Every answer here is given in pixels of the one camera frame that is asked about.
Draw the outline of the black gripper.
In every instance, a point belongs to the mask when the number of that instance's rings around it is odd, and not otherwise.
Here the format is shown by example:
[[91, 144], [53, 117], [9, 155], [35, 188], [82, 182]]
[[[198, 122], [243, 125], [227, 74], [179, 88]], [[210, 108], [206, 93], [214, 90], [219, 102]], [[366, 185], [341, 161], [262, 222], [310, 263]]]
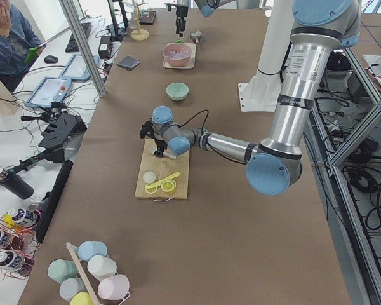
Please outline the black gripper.
[[153, 155], [155, 155], [158, 158], [163, 158], [163, 154], [165, 150], [167, 149], [167, 143], [164, 140], [159, 140], [159, 139], [154, 139], [154, 142], [157, 148], [153, 152]]
[[176, 5], [175, 27], [177, 32], [184, 32], [186, 28], [187, 7], [184, 5]]

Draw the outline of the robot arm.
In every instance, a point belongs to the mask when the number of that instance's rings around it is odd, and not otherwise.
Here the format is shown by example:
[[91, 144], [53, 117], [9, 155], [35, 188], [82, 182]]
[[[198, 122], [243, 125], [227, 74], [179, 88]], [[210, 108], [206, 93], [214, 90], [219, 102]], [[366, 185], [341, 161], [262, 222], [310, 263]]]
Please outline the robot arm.
[[204, 128], [182, 129], [169, 107], [154, 109], [150, 125], [158, 147], [175, 155], [192, 146], [246, 164], [250, 186], [269, 196], [285, 192], [302, 173], [299, 142], [306, 126], [321, 76], [332, 50], [357, 43], [360, 1], [292, 1], [289, 17], [292, 43], [290, 63], [277, 98], [268, 136], [259, 144], [211, 133]]
[[[204, 17], [209, 17], [213, 14], [213, 12], [223, 6], [227, 3], [230, 3], [231, 1], [207, 1], [207, 0], [200, 0], [195, 1], [197, 8], [200, 10], [202, 15]], [[174, 3], [167, 4], [168, 11], [171, 10], [172, 7], [175, 7], [175, 30], [176, 33], [182, 37], [185, 28], [186, 28], [186, 18], [188, 16], [188, 10], [190, 7], [190, 1], [186, 0], [180, 0], [175, 1]]]

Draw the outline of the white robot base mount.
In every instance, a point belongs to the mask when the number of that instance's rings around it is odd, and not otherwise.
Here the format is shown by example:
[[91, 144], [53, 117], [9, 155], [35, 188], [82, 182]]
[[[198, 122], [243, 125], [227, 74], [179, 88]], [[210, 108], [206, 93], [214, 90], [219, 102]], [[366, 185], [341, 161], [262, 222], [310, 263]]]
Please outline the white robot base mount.
[[239, 103], [243, 112], [273, 112], [281, 91], [280, 71], [288, 56], [294, 23], [292, 1], [277, 0], [272, 7], [256, 74], [239, 83]]

